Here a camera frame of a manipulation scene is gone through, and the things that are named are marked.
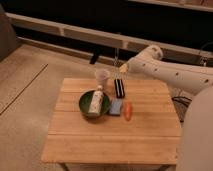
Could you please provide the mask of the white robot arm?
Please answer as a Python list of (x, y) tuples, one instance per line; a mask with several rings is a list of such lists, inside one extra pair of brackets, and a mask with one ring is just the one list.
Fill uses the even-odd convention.
[(147, 74), (192, 95), (172, 98), (187, 106), (176, 171), (213, 171), (213, 67), (165, 62), (162, 58), (161, 48), (150, 45), (119, 70)]

